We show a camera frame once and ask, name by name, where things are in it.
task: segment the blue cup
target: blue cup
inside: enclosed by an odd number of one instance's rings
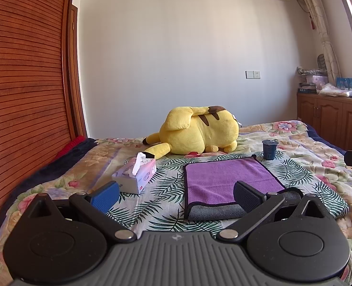
[[[279,144],[276,140],[263,140],[263,159],[274,160],[277,152],[277,145]]]

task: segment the plush toy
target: plush toy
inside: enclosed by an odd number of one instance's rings
[[[225,153],[237,147],[238,123],[234,115],[221,106],[176,107],[168,113],[158,133],[151,134],[143,144],[156,144],[146,149],[156,159],[167,153],[188,155],[192,152]]]

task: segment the beige curtain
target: beige curtain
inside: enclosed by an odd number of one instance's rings
[[[319,32],[320,41],[323,46],[323,54],[325,64],[328,71],[328,80],[333,85],[336,85],[336,78],[340,77],[339,64],[337,63],[336,55],[333,50],[329,32],[328,22],[325,15],[322,0],[304,0],[310,11],[315,27]]]

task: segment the purple towel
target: purple towel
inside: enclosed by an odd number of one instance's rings
[[[191,163],[185,167],[186,204],[233,204],[233,187],[237,181],[244,181],[264,194],[284,189],[255,157]]]

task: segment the bed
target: bed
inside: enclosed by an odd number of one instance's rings
[[[277,158],[262,160],[262,140],[278,140]],[[321,197],[349,241],[352,251],[352,168],[341,149],[321,139],[312,127],[299,121],[274,122],[240,129],[238,147],[230,154],[167,155],[156,162],[158,171],[140,195],[121,193],[107,213],[140,236],[144,230],[210,231],[213,235],[235,220],[186,221],[182,167],[188,163],[257,155],[285,186],[297,186]],[[87,139],[67,155],[21,183],[0,213],[0,286],[11,277],[2,249],[9,233],[37,193],[67,199],[78,191],[91,192],[111,180],[111,175],[130,157],[142,151],[142,138]],[[342,279],[352,283],[351,260]]]

